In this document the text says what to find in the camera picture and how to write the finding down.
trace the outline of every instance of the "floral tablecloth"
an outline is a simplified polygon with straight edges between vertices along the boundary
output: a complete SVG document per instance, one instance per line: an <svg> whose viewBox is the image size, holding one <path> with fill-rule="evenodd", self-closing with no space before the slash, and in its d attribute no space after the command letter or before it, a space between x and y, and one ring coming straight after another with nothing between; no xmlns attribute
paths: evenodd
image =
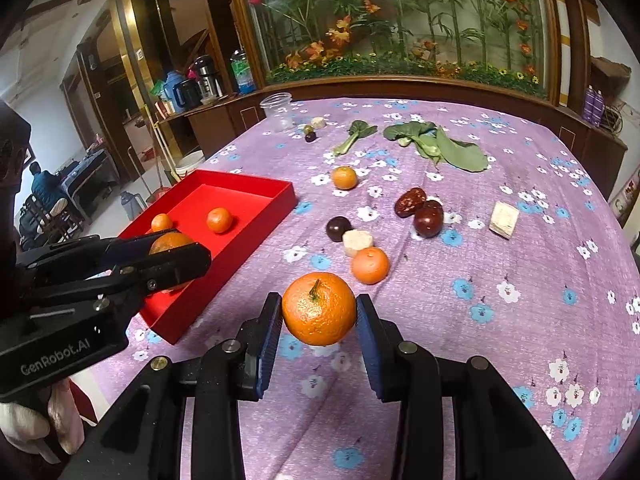
<svg viewBox="0 0 640 480"><path fill-rule="evenodd" d="M487 357L574 476L598 478L638 417L640 280L607 203L564 144L537 124L466 105L343 98L296 103L293 113L294 129L276 132L274 119L265 120L203 168L290 180L298 206L177 346L132 320L129 348L94 368L107 399L153 355L199 356L255 317L269 291L283 293L302 274L327 270L355 294L370 294L380 317L434 355ZM302 124L316 116L327 127L308 144ZM356 119L379 133L334 158L331 148ZM489 168L436 169L412 146L382 136L386 126L410 120L434 121L478 143ZM360 177L351 191L330 182L332 168L345 164ZM411 218L393 212L414 186L443 203L446 226L437 238L421 239ZM496 201L520 210L511 240L487 227ZM353 279L342 245L324 232L336 215L372 232L392 262L386 280L369 286ZM453 478L450 403L444 410L445 478ZM389 478L398 405L376 400L353 331L340 344L311 348L283 328L270 389L239 411L250 480ZM182 469L186 478L186 460Z"/></svg>

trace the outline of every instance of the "hand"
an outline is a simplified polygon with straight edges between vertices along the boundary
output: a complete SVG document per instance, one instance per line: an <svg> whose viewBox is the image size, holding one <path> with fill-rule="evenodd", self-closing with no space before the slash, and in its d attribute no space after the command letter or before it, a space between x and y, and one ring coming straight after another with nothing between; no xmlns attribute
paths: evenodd
<svg viewBox="0 0 640 480"><path fill-rule="evenodd" d="M50 421L56 430L60 446L69 455L75 453L84 442L82 419L69 389L69 379L51 387L47 404ZM36 442L49 434L50 421L30 408L15 402L0 403L0 431L18 449L31 454L40 453L49 463L57 463L55 455L41 449Z"/></svg>

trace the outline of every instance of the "red tray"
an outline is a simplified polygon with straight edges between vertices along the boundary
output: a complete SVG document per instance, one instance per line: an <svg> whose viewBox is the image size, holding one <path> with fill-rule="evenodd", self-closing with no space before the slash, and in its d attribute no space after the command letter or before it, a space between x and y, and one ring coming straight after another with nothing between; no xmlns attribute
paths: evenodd
<svg viewBox="0 0 640 480"><path fill-rule="evenodd" d="M165 341L175 344L218 291L296 205L293 184L272 178L196 170L150 205L123 232L149 232L151 221L167 213L174 227L211 251L211 267L182 290L157 292L140 311ZM218 235L207 228L207 213L226 208L234 224Z"/></svg>

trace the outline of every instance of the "black kettle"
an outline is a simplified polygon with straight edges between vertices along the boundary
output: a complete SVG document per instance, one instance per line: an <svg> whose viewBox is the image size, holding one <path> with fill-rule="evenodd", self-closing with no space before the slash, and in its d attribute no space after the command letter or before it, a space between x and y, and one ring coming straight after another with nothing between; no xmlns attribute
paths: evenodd
<svg viewBox="0 0 640 480"><path fill-rule="evenodd" d="M174 86L174 97L178 106L185 110L200 106L200 99L202 99L198 83L193 79L187 79Z"/></svg>

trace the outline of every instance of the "glass display case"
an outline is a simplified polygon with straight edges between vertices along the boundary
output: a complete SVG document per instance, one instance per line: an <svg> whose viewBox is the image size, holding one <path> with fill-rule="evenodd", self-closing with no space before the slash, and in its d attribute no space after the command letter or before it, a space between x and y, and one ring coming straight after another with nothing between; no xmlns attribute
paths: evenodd
<svg viewBox="0 0 640 480"><path fill-rule="evenodd" d="M244 0L268 84L441 76L545 97L543 0Z"/></svg>

